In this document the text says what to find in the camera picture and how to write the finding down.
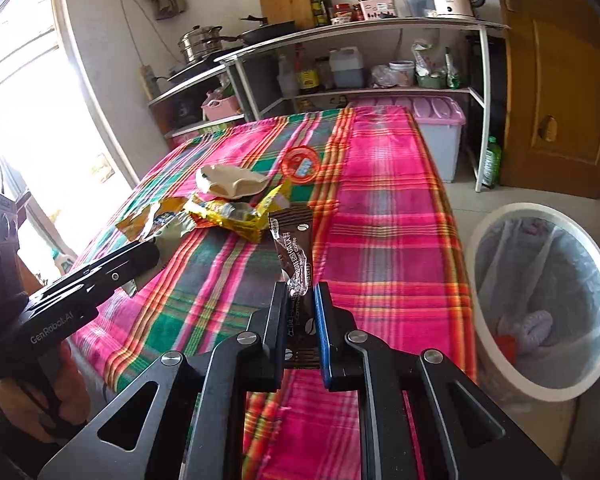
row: white trash can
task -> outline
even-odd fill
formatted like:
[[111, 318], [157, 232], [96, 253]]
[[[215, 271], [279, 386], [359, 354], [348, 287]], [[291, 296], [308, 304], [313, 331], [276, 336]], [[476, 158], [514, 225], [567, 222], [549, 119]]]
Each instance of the white trash can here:
[[[466, 265], [480, 386], [497, 403], [569, 400], [597, 380], [600, 249], [583, 228], [546, 206], [506, 205], [478, 225]], [[502, 332], [516, 335], [515, 366], [493, 338]]]

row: green bottle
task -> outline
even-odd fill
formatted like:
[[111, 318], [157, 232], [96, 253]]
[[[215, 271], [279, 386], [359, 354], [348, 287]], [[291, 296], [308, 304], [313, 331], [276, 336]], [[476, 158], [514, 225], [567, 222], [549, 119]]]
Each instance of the green bottle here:
[[496, 138], [491, 136], [487, 145], [487, 156], [484, 160], [484, 175], [482, 176], [482, 183], [488, 188], [492, 188], [498, 183], [501, 159], [502, 148], [498, 146]]

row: pink basket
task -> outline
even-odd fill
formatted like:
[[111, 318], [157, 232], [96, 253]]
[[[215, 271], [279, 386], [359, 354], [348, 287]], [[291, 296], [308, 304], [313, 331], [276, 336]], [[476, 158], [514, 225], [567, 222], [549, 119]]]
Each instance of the pink basket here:
[[203, 105], [202, 110], [209, 121], [217, 121], [242, 113], [235, 95], [220, 100], [213, 99]]
[[394, 0], [364, 0], [360, 2], [360, 5], [362, 6], [362, 14], [365, 15], [365, 20], [376, 20], [380, 18], [380, 14], [397, 16]]

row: red round plastic lid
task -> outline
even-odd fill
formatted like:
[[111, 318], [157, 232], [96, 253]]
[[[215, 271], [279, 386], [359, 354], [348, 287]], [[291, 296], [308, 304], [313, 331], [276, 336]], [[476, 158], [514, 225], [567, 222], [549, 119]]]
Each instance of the red round plastic lid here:
[[286, 150], [280, 170], [294, 184], [307, 184], [315, 179], [320, 168], [320, 157], [308, 146], [296, 146]]

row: brown door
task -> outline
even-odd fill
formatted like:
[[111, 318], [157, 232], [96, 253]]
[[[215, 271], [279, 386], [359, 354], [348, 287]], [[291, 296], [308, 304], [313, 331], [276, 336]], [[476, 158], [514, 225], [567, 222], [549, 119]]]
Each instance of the brown door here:
[[501, 183], [600, 194], [600, 17], [588, 0], [500, 0], [507, 35]]

